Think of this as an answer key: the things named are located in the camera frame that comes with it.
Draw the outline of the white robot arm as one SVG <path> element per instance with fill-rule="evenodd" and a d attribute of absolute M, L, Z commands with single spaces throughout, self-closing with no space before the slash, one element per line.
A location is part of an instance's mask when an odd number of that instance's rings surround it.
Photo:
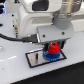
<path fill-rule="evenodd" d="M 44 45 L 66 41 L 74 34 L 73 0 L 23 0 L 18 11 L 18 37 Z"/>

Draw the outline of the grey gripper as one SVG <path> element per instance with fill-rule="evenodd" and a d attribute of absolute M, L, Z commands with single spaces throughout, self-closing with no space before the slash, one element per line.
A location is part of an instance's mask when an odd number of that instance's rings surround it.
<path fill-rule="evenodd" d="M 44 44 L 43 50 L 45 52 L 48 50 L 49 43 L 51 42 L 61 41 L 61 48 L 63 48 L 66 39 L 71 38 L 73 35 L 74 28 L 72 24 L 65 30 L 59 29 L 55 25 L 39 26 L 37 28 L 38 43 Z"/>

